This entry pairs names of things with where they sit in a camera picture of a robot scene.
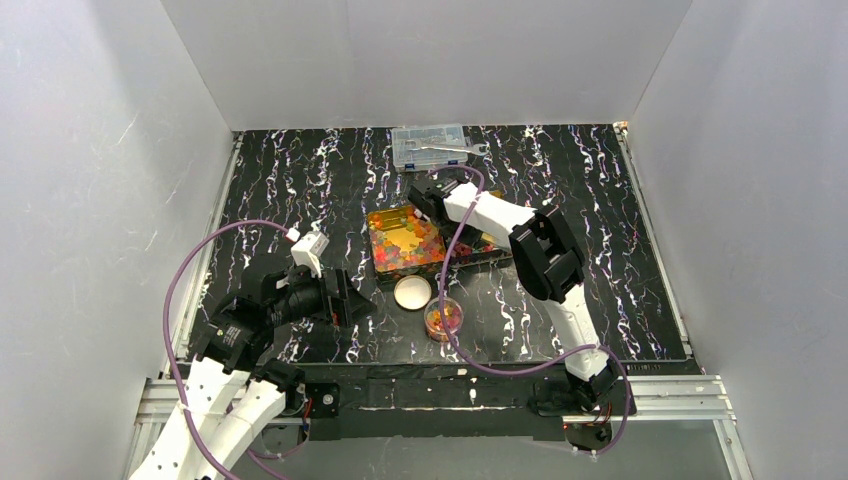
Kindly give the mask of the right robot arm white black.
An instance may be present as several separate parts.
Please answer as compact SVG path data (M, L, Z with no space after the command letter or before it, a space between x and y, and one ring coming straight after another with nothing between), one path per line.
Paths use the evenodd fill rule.
M425 178L413 183L408 199L440 233L460 235L471 245L484 234L513 258L519 284L547 312L562 347L566 385L554 392L565 411L591 411L618 378L608 353L582 350L600 343L586 303L585 255L559 208L520 206L463 180Z

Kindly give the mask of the tin of orange gummy candies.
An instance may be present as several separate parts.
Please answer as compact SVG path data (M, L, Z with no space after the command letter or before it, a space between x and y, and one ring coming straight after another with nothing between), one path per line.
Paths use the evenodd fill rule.
M367 214L372 260L380 282L409 275L433 277L440 270L446 252L443 237L415 212L407 205Z

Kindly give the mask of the tin of multicolour star candies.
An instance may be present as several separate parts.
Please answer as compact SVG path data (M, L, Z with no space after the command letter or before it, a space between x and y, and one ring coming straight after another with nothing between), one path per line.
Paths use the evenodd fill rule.
M441 212L438 219L433 220L433 225L440 232L445 248L450 246L456 233L458 224L464 213L462 207L467 207L473 196L466 195L460 198L459 206L452 206L447 198L441 201ZM450 265L457 268L478 264L505 265L512 260L512 252L500 248L495 243L495 237L485 233L481 228L475 227L475 217L471 216L465 225L461 237L452 249Z

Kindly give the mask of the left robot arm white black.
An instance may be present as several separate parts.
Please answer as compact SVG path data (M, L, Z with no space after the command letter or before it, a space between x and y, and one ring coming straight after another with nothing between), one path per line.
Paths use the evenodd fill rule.
M197 337L178 401L131 478L233 478L235 463L305 383L300 368L261 359L275 331L304 319L352 327L375 309L344 269L324 268L310 256L252 259Z

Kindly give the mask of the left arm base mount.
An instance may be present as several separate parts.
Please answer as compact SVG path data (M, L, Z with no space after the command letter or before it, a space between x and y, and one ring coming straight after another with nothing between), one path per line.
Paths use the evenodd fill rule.
M277 418L328 418L337 415L339 400L340 387L335 383L281 387L255 381L247 387L232 413L255 424Z

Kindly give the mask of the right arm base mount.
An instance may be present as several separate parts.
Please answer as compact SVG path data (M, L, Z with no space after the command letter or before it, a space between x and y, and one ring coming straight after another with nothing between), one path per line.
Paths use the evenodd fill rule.
M620 380L600 391L576 380L536 382L527 407L542 418L575 417L563 421L565 439L574 451L592 455L614 446L636 412L632 388Z

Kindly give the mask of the cream round jar lid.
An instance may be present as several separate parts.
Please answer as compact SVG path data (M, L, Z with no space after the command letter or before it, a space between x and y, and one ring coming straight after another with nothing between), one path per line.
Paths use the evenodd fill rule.
M418 275L408 275L396 283L393 295L401 308L416 311L429 303L432 298L432 288L427 279Z

